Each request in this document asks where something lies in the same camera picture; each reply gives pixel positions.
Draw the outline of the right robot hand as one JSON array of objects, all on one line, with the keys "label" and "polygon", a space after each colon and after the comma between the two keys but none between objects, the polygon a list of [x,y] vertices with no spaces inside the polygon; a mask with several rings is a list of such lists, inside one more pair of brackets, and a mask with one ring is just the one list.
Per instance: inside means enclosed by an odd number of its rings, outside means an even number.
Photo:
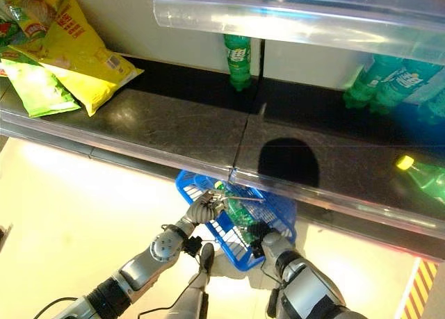
[{"label": "right robot hand", "polygon": [[246,227],[245,233],[247,236],[245,237],[245,240],[249,245],[258,247],[264,238],[273,232],[275,232],[275,229],[267,223],[263,221],[255,222]]}]

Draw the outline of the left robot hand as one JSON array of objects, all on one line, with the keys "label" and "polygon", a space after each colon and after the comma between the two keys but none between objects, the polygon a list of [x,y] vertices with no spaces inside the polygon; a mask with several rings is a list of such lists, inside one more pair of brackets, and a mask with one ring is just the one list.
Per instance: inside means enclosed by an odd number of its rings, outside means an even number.
[{"label": "left robot hand", "polygon": [[189,206],[184,218],[193,224],[205,224],[226,208],[226,196],[218,190],[206,190]]}]

